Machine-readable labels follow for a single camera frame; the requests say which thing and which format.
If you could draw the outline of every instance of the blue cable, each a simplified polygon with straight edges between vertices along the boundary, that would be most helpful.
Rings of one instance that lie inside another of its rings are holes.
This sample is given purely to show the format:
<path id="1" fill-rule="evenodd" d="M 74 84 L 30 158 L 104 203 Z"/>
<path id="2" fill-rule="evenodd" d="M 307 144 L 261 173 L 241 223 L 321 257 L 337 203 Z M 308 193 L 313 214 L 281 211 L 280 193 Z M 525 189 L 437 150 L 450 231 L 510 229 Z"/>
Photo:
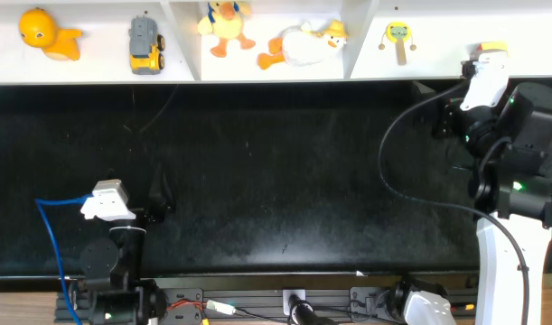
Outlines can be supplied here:
<path id="1" fill-rule="evenodd" d="M 44 213 L 44 209 L 42 209 L 42 206 L 83 204 L 85 203 L 85 200 L 87 200 L 87 198 L 91 196 L 92 195 L 86 195 L 84 197 L 72 199 L 72 200 L 39 200 L 39 199 L 34 200 L 34 204 L 36 204 L 37 209 L 41 213 L 42 221 L 44 222 L 44 225 L 47 227 L 47 231 L 49 232 L 49 237 L 51 237 L 52 249 L 54 249 L 55 251 L 55 258 L 57 259 L 57 266 L 59 267 L 59 276 L 61 277 L 62 292 L 65 295 L 65 300 L 67 301 L 67 308 L 69 309 L 70 316 L 72 316 L 73 320 L 75 320 L 75 323 L 77 323 L 77 325 L 82 325 L 82 323 L 79 319 L 79 316 L 77 316 L 77 313 L 73 309 L 72 304 L 70 303 L 69 291 L 67 290 L 67 283 L 65 282 L 65 271 L 62 269 L 61 253 L 59 253 L 59 246 L 57 245 L 57 239 L 55 239 L 55 235 L 53 234 L 51 229 L 51 224 L 49 223 L 49 220 L 47 219 L 47 214 Z"/>

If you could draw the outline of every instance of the green light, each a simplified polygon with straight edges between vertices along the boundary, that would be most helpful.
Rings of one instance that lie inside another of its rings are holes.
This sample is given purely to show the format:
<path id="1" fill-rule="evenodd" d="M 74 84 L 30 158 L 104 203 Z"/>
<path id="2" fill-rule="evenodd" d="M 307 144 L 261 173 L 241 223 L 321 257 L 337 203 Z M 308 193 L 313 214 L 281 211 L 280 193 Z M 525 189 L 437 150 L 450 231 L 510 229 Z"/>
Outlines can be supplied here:
<path id="1" fill-rule="evenodd" d="M 515 189 L 515 190 L 524 190 L 525 189 L 524 185 L 522 185 L 521 183 L 519 183 L 517 181 L 514 181 L 512 183 L 512 188 Z"/>

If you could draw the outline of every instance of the orange beak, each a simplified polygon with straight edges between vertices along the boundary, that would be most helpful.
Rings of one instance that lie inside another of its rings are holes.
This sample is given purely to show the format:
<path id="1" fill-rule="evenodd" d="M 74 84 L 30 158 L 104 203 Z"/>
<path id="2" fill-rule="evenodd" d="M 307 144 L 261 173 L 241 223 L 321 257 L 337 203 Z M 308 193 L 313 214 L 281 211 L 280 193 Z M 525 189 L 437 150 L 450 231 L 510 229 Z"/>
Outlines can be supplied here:
<path id="1" fill-rule="evenodd" d="M 220 6 L 220 14 L 227 20 L 232 20 L 236 16 L 236 9 L 233 3 L 227 2 Z"/>

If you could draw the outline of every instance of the wooden handle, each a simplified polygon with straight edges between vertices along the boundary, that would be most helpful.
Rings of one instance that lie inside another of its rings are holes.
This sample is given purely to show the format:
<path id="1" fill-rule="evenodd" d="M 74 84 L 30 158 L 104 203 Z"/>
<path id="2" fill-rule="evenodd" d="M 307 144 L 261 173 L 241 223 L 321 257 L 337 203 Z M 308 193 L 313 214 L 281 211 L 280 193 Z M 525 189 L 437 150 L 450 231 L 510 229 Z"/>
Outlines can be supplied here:
<path id="1" fill-rule="evenodd" d="M 396 57 L 398 58 L 398 65 L 406 65 L 406 51 L 402 39 L 396 41 Z"/>

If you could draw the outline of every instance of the yellow toy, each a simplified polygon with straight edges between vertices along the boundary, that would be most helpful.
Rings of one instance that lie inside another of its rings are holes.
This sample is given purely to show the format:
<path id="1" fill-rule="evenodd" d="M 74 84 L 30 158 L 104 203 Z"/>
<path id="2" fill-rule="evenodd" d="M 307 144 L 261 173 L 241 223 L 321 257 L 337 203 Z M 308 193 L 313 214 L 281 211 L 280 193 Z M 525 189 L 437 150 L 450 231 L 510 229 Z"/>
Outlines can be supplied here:
<path id="1" fill-rule="evenodd" d="M 211 49 L 211 54 L 218 58 L 227 55 L 228 41 L 238 39 L 241 48 L 251 49 L 256 43 L 243 34 L 243 18 L 241 14 L 251 15 L 251 7 L 241 2 L 211 2 L 208 3 L 209 12 L 201 19 L 197 31 L 201 35 L 213 33 L 220 38 L 220 44 Z"/>
<path id="2" fill-rule="evenodd" d="M 78 60 L 80 51 L 75 39 L 81 37 L 81 30 L 60 29 L 50 14 L 41 8 L 24 13 L 19 21 L 19 31 L 28 45 L 41 48 L 54 60 Z"/>
<path id="3" fill-rule="evenodd" d="M 348 34 L 344 24 L 333 21 L 323 32 L 313 32 L 309 23 L 286 29 L 281 37 L 269 42 L 269 52 L 257 57 L 257 65 L 267 70 L 276 63 L 286 62 L 293 66 L 306 66 L 327 60 L 341 51 Z"/>
<path id="4" fill-rule="evenodd" d="M 406 65 L 406 51 L 404 50 L 404 43 L 412 38 L 412 31 L 410 27 L 402 22 L 392 22 L 386 28 L 386 31 L 382 35 L 382 42 L 378 47 L 381 50 L 384 50 L 384 36 L 388 38 L 389 41 L 396 44 L 396 57 L 398 59 L 398 65 Z M 415 51 L 416 45 L 414 45 L 414 40 L 412 40 L 412 45 L 410 45 L 410 50 Z"/>

